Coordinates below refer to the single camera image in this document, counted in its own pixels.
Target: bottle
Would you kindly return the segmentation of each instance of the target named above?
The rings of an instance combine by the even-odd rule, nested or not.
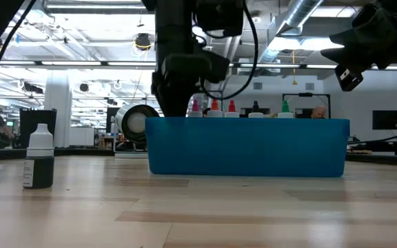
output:
[[[294,113],[289,111],[289,105],[287,101],[284,100],[283,104],[281,105],[281,113],[278,114],[279,118],[295,118]]]
[[[229,111],[225,113],[225,118],[240,118],[240,113],[235,110],[234,100],[229,104]]]
[[[53,185],[54,147],[53,135],[47,124],[40,123],[30,135],[27,156],[24,161],[23,187],[44,189]]]
[[[212,101],[211,110],[207,112],[207,117],[222,118],[223,112],[218,109],[218,102],[216,99]]]
[[[252,106],[252,113],[248,115],[249,118],[264,118],[265,115],[260,112],[260,107],[258,106],[258,101],[254,101],[254,106]]]
[[[200,110],[199,102],[194,100],[192,104],[192,111],[187,114],[188,117],[203,117],[203,113]]]

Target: blue container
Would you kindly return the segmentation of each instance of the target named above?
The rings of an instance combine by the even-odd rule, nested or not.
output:
[[[154,174],[337,177],[348,120],[147,118]]]

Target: pillar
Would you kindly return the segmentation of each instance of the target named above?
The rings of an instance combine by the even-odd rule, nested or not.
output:
[[[48,70],[44,109],[57,110],[54,146],[68,147],[72,115],[72,84],[67,70]]]

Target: white bottle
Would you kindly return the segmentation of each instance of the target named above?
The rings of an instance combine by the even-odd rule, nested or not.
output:
[[[279,118],[295,118],[294,113],[289,111],[289,105],[287,101],[283,101],[283,105],[281,106],[281,113],[278,114]]]
[[[207,117],[222,118],[223,112],[218,109],[218,102],[216,99],[212,101],[211,110],[207,112]]]
[[[187,114],[188,117],[203,117],[203,113],[200,110],[199,102],[194,100],[194,104],[192,104],[192,111]]]
[[[249,118],[265,118],[265,115],[260,112],[260,107],[258,106],[258,101],[254,101],[254,106],[252,106],[252,113],[248,115]]]
[[[231,100],[228,112],[225,113],[225,118],[240,118],[240,113],[235,110],[234,100]]]

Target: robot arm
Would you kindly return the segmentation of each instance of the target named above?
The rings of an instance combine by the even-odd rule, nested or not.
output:
[[[204,32],[223,30],[223,37],[241,35],[244,0],[143,0],[156,16],[156,71],[152,93],[165,116],[185,116],[199,80],[225,79],[230,61],[203,50],[192,22]]]
[[[367,4],[353,20],[352,29],[330,36],[344,48],[328,49],[321,54],[339,64],[336,76],[343,91],[352,91],[362,72],[376,64],[385,69],[397,63],[397,0],[377,0]]]

